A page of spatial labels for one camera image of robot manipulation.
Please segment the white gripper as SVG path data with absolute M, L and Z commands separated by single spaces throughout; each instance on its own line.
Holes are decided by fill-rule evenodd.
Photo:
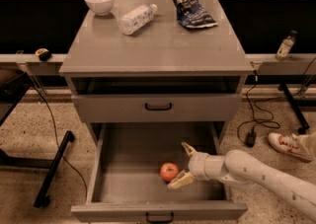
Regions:
M 198 181 L 208 180 L 205 172 L 205 163 L 208 154 L 197 152 L 197 150 L 187 142 L 182 142 L 181 145 L 190 157 L 189 172 L 186 172 L 185 170 L 179 172 L 176 177 L 168 183 L 168 189 L 178 189 L 180 187 L 187 186 L 193 183 L 195 179 Z

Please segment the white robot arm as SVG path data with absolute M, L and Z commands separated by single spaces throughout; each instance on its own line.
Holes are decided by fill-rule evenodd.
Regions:
M 258 184 L 274 193 L 308 218 L 316 221 L 316 186 L 274 169 L 241 150 L 210 155 L 182 142 L 189 156 L 188 171 L 179 172 L 168 184 L 178 189 L 194 181 L 217 180 L 231 187 Z

